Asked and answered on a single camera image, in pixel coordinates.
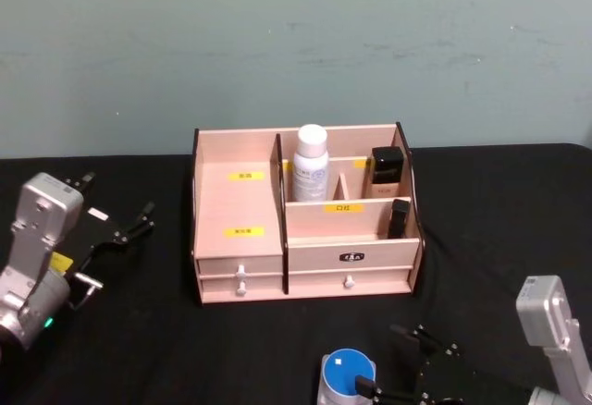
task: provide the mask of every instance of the black edge trim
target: black edge trim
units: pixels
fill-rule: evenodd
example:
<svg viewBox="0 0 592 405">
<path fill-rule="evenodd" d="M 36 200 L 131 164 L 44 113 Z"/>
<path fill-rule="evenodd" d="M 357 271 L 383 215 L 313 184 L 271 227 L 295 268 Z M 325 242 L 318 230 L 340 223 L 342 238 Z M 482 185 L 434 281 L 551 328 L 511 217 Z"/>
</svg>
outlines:
<svg viewBox="0 0 592 405">
<path fill-rule="evenodd" d="M 197 164 L 197 141 L 199 140 L 200 137 L 200 130 L 196 129 L 194 131 L 193 134 L 193 150 L 191 152 L 191 203 L 193 205 L 192 210 L 191 210 L 191 232 L 190 232 L 190 253 L 189 256 L 191 258 L 191 267 L 195 268 L 195 255 L 193 255 L 193 250 L 195 250 L 195 230 L 197 228 L 197 218 L 195 218 L 195 212 L 197 211 L 197 206 L 195 205 L 196 203 L 196 197 L 197 194 L 195 193 L 195 179 L 197 178 L 197 176 L 195 175 L 195 165 Z M 199 285 L 200 280 L 199 280 L 199 274 L 196 274 L 195 277 L 196 279 L 196 283 Z M 202 299 L 202 293 L 199 289 L 199 286 L 196 285 L 197 291 L 198 291 L 198 296 L 201 302 L 203 302 Z"/>
<path fill-rule="evenodd" d="M 289 269 L 290 258 L 288 255 L 288 230 L 286 228 L 286 193 L 284 191 L 284 159 L 281 153 L 281 136 L 276 134 L 277 171 L 279 173 L 279 209 L 281 218 L 281 241 L 282 241 L 282 266 L 284 276 L 282 285 L 284 294 L 290 294 Z"/>
<path fill-rule="evenodd" d="M 413 211 L 415 213 L 415 221 L 417 222 L 417 230 L 419 231 L 420 243 L 421 243 L 422 250 L 423 250 L 423 256 L 425 258 L 426 257 L 426 234 L 424 232 L 424 227 L 422 226 L 421 216 L 419 213 L 419 206 L 417 204 L 417 194 L 415 193 L 415 173 L 413 171 L 413 155 L 412 155 L 411 149 L 409 148 L 409 143 L 407 143 L 407 139 L 405 138 L 405 133 L 403 132 L 403 128 L 402 128 L 401 123 L 398 121 L 396 123 L 396 125 L 397 125 L 397 131 L 401 135 L 401 141 L 403 142 L 403 148 L 405 148 L 405 154 L 407 155 L 407 160 L 409 160 L 409 171 L 411 172 L 411 189 L 413 192 L 413 197 L 412 197 Z M 415 285 L 417 285 L 418 280 L 420 278 L 420 275 L 422 272 L 422 267 L 423 267 L 423 265 L 421 265 L 421 267 L 417 271 L 417 276 L 415 278 Z"/>
</svg>

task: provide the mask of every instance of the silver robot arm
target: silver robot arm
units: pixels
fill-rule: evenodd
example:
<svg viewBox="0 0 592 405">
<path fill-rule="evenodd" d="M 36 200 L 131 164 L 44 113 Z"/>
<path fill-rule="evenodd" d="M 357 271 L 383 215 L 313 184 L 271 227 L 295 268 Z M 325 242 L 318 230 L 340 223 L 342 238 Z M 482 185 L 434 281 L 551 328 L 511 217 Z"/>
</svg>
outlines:
<svg viewBox="0 0 592 405">
<path fill-rule="evenodd" d="M 69 296 L 68 282 L 49 264 L 56 245 L 76 225 L 82 202 L 80 192 L 44 173 L 21 190 L 14 241 L 0 275 L 0 329 L 25 350 Z"/>
<path fill-rule="evenodd" d="M 530 276 L 516 299 L 528 343 L 549 358 L 560 394 L 572 405 L 592 403 L 592 374 L 580 325 L 558 276 Z"/>
</svg>

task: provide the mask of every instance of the white bottle cap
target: white bottle cap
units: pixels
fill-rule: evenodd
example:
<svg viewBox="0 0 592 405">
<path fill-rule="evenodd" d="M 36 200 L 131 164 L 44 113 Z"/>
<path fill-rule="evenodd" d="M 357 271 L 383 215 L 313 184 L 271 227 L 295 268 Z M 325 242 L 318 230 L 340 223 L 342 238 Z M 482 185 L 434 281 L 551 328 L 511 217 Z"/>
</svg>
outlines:
<svg viewBox="0 0 592 405">
<path fill-rule="evenodd" d="M 316 158 L 327 152 L 327 131 L 318 125 L 304 125 L 298 129 L 298 148 L 302 157 Z"/>
</svg>

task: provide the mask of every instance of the wooden compartment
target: wooden compartment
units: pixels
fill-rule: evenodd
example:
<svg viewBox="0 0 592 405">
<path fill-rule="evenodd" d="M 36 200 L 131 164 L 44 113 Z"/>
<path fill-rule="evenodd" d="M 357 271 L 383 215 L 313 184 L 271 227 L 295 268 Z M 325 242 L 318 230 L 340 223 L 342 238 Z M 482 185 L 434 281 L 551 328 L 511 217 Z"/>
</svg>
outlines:
<svg viewBox="0 0 592 405">
<path fill-rule="evenodd" d="M 324 202 L 291 200 L 298 128 L 196 130 L 192 244 L 203 302 L 413 290 L 424 240 L 401 125 L 326 129 Z M 393 199 L 364 198 L 372 148 L 387 145 L 405 157 L 397 198 L 412 209 L 402 239 L 386 238 Z"/>
<path fill-rule="evenodd" d="M 279 137 L 236 130 L 195 135 L 193 254 L 203 301 L 235 300 L 234 290 L 220 287 L 234 283 L 241 265 L 251 276 L 275 273 L 281 282 L 285 240 Z M 273 286 L 255 284 L 254 289 L 280 296 L 282 284 Z"/>
</svg>

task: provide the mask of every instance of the drawer knob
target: drawer knob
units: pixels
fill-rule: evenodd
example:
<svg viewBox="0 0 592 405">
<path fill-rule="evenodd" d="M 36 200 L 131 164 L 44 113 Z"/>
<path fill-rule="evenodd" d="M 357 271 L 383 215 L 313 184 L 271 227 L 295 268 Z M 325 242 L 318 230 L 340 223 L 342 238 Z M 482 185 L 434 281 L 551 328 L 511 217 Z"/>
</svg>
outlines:
<svg viewBox="0 0 592 405">
<path fill-rule="evenodd" d="M 352 276 L 345 277 L 345 282 L 343 282 L 343 286 L 345 288 L 353 288 L 354 285 L 355 285 L 355 281 L 353 280 Z"/>
<path fill-rule="evenodd" d="M 239 287 L 237 288 L 237 296 L 244 296 L 247 293 L 247 284 L 243 281 L 239 283 Z"/>
<path fill-rule="evenodd" d="M 247 273 L 245 273 L 244 271 L 244 264 L 239 265 L 239 269 L 237 269 L 236 276 L 238 280 L 243 280 L 247 276 Z"/>
</svg>

